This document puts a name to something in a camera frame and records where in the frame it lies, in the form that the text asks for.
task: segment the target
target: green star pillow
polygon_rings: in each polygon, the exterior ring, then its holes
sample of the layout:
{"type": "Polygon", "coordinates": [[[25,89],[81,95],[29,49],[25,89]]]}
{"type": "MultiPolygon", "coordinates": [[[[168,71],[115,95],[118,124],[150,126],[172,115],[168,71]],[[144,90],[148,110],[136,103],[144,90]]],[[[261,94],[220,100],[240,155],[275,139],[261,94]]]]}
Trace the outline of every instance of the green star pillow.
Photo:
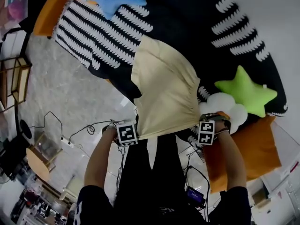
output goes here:
{"type": "Polygon", "coordinates": [[[266,116],[265,104],[277,96],[276,91],[253,82],[242,66],[238,66],[233,80],[218,81],[215,86],[233,96],[235,102],[244,105],[248,113],[261,118],[266,116]]]}

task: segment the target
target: black and white blanket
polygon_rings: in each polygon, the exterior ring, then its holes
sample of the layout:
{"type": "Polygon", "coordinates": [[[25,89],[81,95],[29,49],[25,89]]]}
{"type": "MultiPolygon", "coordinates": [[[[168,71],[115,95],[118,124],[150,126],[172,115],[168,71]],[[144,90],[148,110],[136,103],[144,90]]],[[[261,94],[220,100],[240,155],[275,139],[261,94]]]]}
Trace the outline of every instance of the black and white blanket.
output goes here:
{"type": "MultiPolygon", "coordinates": [[[[284,116],[287,102],[274,61],[248,17],[231,0],[147,0],[147,5],[119,8],[112,20],[101,8],[71,2],[61,17],[55,40],[93,75],[110,79],[128,99],[140,97],[130,80],[137,46],[143,34],[183,54],[201,79],[198,100],[218,92],[214,82],[234,78],[242,65],[251,79],[278,92],[266,106],[273,116],[284,116]]],[[[248,123],[257,117],[249,115],[248,123]]],[[[191,128],[178,136],[196,146],[191,128]]]]}

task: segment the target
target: person's left arm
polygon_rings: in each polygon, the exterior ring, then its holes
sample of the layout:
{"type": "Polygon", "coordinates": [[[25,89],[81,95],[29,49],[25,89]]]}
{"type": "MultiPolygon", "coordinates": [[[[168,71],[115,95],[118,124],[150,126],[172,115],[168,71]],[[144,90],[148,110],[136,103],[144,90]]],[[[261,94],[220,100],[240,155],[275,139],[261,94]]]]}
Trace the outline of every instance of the person's left arm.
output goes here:
{"type": "Polygon", "coordinates": [[[104,192],[104,182],[109,150],[116,136],[117,130],[113,127],[108,128],[90,157],[84,175],[84,187],[77,201],[77,225],[94,224],[99,215],[109,216],[113,212],[113,207],[104,192]]]}

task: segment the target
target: black pants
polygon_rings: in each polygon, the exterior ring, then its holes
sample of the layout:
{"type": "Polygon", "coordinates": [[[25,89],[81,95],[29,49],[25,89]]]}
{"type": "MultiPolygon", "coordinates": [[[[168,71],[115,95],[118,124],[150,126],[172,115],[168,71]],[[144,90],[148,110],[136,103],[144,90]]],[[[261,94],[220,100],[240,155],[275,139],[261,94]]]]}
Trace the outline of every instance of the black pants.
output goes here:
{"type": "Polygon", "coordinates": [[[162,206],[180,209],[187,204],[184,185],[175,134],[157,138],[153,169],[147,140],[139,140],[128,149],[114,208],[123,212],[152,211],[162,206]]]}

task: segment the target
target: bracelet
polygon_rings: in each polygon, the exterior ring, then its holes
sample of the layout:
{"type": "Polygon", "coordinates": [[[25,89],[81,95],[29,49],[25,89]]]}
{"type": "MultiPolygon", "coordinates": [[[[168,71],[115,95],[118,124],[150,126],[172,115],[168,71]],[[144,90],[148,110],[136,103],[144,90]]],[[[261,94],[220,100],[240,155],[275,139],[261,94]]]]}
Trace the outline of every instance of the bracelet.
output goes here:
{"type": "Polygon", "coordinates": [[[219,135],[220,133],[223,133],[223,132],[226,132],[226,131],[229,132],[229,129],[223,128],[220,131],[218,131],[217,133],[215,133],[215,135],[219,135]]]}

